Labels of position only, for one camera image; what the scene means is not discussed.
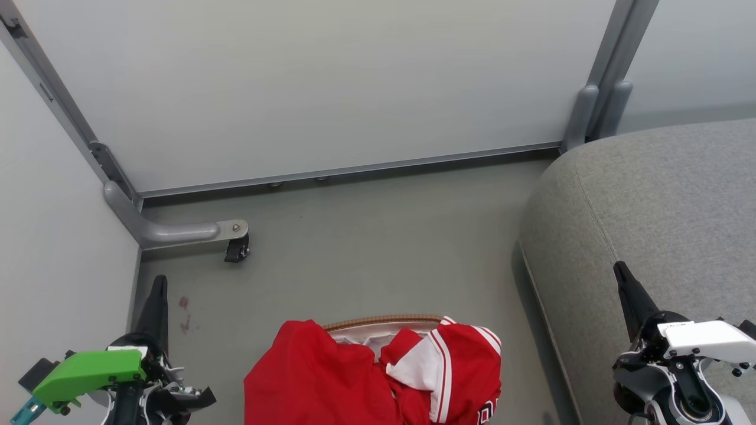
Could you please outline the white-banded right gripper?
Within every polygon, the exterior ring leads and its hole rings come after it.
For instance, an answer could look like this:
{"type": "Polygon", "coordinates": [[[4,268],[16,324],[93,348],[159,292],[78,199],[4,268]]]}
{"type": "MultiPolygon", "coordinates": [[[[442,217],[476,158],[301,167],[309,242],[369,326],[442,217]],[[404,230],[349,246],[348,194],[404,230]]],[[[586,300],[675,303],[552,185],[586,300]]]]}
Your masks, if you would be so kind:
{"type": "Polygon", "coordinates": [[[661,311],[624,261],[613,265],[632,366],[658,368],[672,380],[701,380],[705,361],[723,361],[745,373],[755,360],[754,325],[723,320],[691,321],[661,311]]]}

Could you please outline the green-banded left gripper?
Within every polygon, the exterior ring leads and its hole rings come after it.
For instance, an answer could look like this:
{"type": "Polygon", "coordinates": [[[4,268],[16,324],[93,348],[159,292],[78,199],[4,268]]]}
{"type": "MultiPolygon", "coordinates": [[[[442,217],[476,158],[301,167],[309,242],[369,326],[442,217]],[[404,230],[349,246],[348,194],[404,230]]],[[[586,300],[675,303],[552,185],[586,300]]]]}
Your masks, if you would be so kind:
{"type": "Polygon", "coordinates": [[[105,406],[104,424],[186,424],[217,399],[186,385],[168,358],[168,279],[157,275],[132,333],[100,351],[41,358],[32,369],[32,417],[67,416],[80,397],[105,406]]]}

